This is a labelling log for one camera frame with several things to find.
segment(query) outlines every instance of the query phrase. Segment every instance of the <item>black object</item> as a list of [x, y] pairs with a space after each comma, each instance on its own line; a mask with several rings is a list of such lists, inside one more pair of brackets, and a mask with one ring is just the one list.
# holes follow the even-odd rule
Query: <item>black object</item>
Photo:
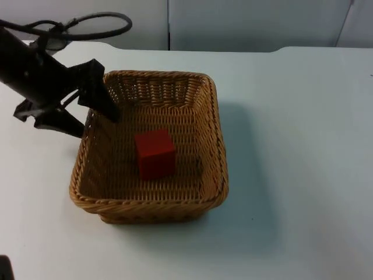
[[45, 23], [49, 23], [52, 25], [60, 25], [59, 23], [53, 20], [39, 20], [38, 22], [34, 22], [34, 23], [23, 26], [23, 25], [19, 25], [19, 24], [12, 23], [12, 22], [7, 22], [5, 20], [0, 19], [0, 26], [13, 29], [13, 30], [17, 30], [20, 32], [25, 32], [28, 34], [34, 34], [38, 36], [48, 36], [49, 38], [63, 39], [63, 40], [70, 40], [70, 41], [87, 41], [87, 40], [104, 39], [104, 38], [123, 34], [132, 28], [132, 21], [126, 15], [122, 13], [115, 13], [115, 12], [101, 12], [101, 13], [93, 13], [91, 15], [73, 19], [65, 26], [65, 29], [67, 30], [77, 25], [79, 22], [82, 22], [87, 19], [104, 18], [104, 17], [120, 18], [123, 21], [126, 21], [126, 25], [119, 29], [106, 31], [106, 32], [91, 33], [91, 34], [61, 34], [60, 32], [54, 32], [54, 31], [51, 32], [51, 31], [45, 31], [45, 30], [34, 28], [35, 26], [45, 24]]
[[0, 255], [0, 280], [14, 280], [12, 265], [5, 255]]
[[78, 90], [74, 95], [79, 96], [78, 104], [117, 121], [119, 109], [103, 84], [105, 68], [94, 59], [67, 68], [43, 50], [43, 38], [39, 39], [40, 45], [29, 47], [0, 27], [0, 81], [26, 98], [14, 116], [21, 121], [33, 116], [36, 128], [81, 137], [83, 124], [65, 110], [68, 104], [61, 104], [63, 98]]
[[[126, 26], [101, 33], [67, 34], [69, 28], [87, 19], [112, 16], [127, 22]], [[41, 24], [52, 24], [49, 31], [35, 29]], [[2, 26], [41, 35], [29, 46], [25, 45]], [[90, 107], [116, 122], [119, 109], [110, 98], [103, 84], [105, 68], [95, 59], [70, 68], [65, 67], [49, 54], [66, 47], [70, 40], [92, 40], [122, 34], [132, 27], [129, 17], [121, 13], [95, 13], [73, 19], [66, 25], [52, 20], [39, 20], [25, 26], [0, 20], [0, 82], [24, 96], [14, 116], [26, 121], [35, 118], [34, 127], [56, 130], [75, 137], [83, 135], [84, 125], [65, 110], [79, 97], [78, 104]], [[64, 104], [61, 100], [77, 90]]]

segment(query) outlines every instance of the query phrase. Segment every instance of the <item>table surface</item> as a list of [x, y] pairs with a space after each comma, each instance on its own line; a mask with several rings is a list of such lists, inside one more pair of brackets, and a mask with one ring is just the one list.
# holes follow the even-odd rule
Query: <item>table surface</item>
[[[68, 186], [79, 139], [12, 117], [0, 85], [0, 253], [18, 279], [372, 279], [373, 50], [119, 50], [72, 43], [66, 66], [192, 71], [216, 83], [230, 193], [202, 219], [112, 226]], [[87, 109], [68, 110], [84, 121]]]

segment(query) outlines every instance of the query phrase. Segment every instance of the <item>white wall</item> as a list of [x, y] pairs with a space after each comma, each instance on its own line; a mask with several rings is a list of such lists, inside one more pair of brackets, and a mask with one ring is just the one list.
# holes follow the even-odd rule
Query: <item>white wall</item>
[[[102, 41], [118, 48], [167, 49], [167, 0], [0, 0], [0, 18], [20, 24], [40, 19], [67, 22], [94, 12], [121, 12], [133, 21], [128, 33]], [[105, 31], [119, 28], [120, 23], [118, 19], [94, 19], [74, 27], [71, 33]]]
[[338, 47], [373, 47], [373, 1], [355, 0], [344, 24]]
[[334, 46], [350, 0], [170, 0], [171, 49]]

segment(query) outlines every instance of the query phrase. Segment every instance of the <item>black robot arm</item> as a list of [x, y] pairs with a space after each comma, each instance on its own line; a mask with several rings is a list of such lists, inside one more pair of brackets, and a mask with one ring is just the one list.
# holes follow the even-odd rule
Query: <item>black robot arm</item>
[[[16, 118], [26, 121], [28, 116], [33, 116], [36, 128], [81, 137], [84, 125], [65, 109], [78, 97], [79, 105], [118, 121], [119, 109], [103, 83], [105, 68], [98, 61], [93, 59], [67, 68], [47, 54], [43, 44], [46, 37], [36, 42], [28, 46], [0, 26], [0, 82], [26, 98], [17, 106]], [[61, 104], [62, 99], [75, 90]]]

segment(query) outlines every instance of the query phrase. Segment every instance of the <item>red cube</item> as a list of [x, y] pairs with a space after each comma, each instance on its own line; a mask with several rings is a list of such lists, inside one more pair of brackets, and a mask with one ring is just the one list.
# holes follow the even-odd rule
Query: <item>red cube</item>
[[140, 177], [152, 180], [175, 173], [175, 147], [166, 129], [135, 135]]

